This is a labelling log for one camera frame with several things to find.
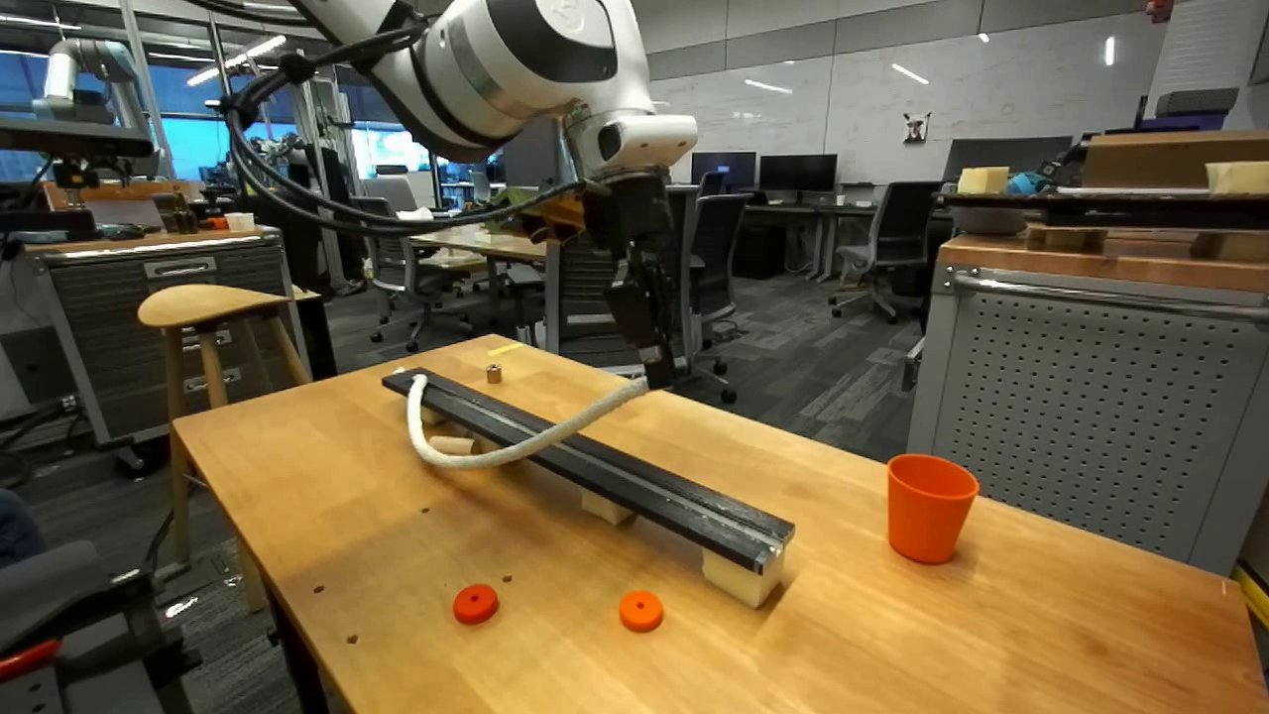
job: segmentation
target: office chair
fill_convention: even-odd
[[[691,358],[691,367],[708,362],[708,381],[723,392],[723,404],[737,400],[737,389],[725,381],[725,362],[707,358],[717,343],[728,343],[735,331],[728,319],[737,314],[735,302],[735,260],[744,220],[744,194],[707,194],[692,207],[692,231],[691,231],[691,285],[684,302],[691,314],[700,323],[700,354]]]
[[[634,377],[638,354],[608,310],[609,261],[609,249],[587,240],[546,247],[544,351]]]
[[[353,199],[353,207],[392,214],[386,199]],[[425,327],[431,327],[440,306],[456,297],[456,285],[482,268],[482,260],[456,255],[456,249],[443,255],[452,261],[427,261],[427,260],[440,260],[440,249],[419,249],[411,240],[359,235],[359,241],[365,241],[359,276],[386,297],[386,314],[375,319],[375,331],[370,343],[386,343],[386,327],[396,314],[396,297],[410,297],[419,306],[419,319],[410,323],[406,354],[419,351]]]
[[[0,711],[191,711],[181,675],[198,655],[161,626],[153,547],[139,573],[105,574],[96,544],[9,551],[0,569]]]
[[[928,268],[937,194],[938,184],[888,184],[867,241],[843,247],[843,255],[864,268],[867,297],[888,323],[924,310],[921,276]]]

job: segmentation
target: white cable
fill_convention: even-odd
[[[499,463],[511,463],[511,462],[526,462],[576,433],[581,433],[591,420],[613,413],[617,404],[634,400],[638,392],[646,392],[646,381],[632,381],[608,396],[599,396],[593,404],[587,404],[581,413],[521,441],[521,444],[509,444],[509,448],[495,448],[495,452],[480,452],[480,458],[452,458],[452,452],[435,452],[431,441],[427,441],[427,426],[425,426],[425,392],[427,392],[427,377],[417,372],[411,387],[410,387],[410,396],[406,396],[406,430],[410,430],[410,444],[419,462],[427,462],[431,469],[499,469]]]

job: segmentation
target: plastic cup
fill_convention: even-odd
[[[954,541],[979,481],[944,458],[900,452],[888,462],[888,547],[917,564],[954,560]]]

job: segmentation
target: wooden stool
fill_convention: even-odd
[[[201,358],[201,381],[207,381],[207,408],[231,404],[231,389],[227,389],[227,371],[222,371],[222,354],[214,346],[214,334],[227,323],[251,323],[251,319],[265,319],[280,358],[289,367],[289,377],[301,387],[308,381],[308,371],[301,362],[301,354],[293,351],[289,334],[287,334],[287,297],[279,294],[256,294],[256,290],[239,290],[239,285],[170,285],[149,294],[139,310],[139,323],[145,331],[160,331],[165,343],[165,417],[179,420],[185,408],[181,400],[181,354],[185,354],[185,331],[198,339],[198,358]],[[247,346],[255,367],[261,367],[261,351],[255,343],[255,334],[247,331]],[[179,564],[194,560],[194,544],[191,544],[191,458],[179,444],[179,437],[170,433],[170,556]],[[247,584],[247,601],[255,609],[265,602],[261,578],[255,573],[255,560],[239,547],[242,560],[242,584]]]

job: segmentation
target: metal channel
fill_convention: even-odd
[[[386,377],[392,392],[410,392],[411,372]],[[526,417],[521,408],[509,408],[499,400],[489,400],[464,387],[452,387],[443,377],[427,372],[425,404],[435,413],[477,430],[480,437],[495,444],[523,441],[546,420]],[[661,473],[646,462],[634,462],[626,452],[613,452],[608,444],[593,444],[587,437],[572,437],[538,458],[544,469],[559,473],[562,481],[599,493],[684,541],[692,541],[707,551],[725,556],[728,564],[744,573],[765,573],[774,560],[781,560],[785,544],[794,541],[794,526],[769,511],[758,511],[725,493],[691,485],[673,473]]]

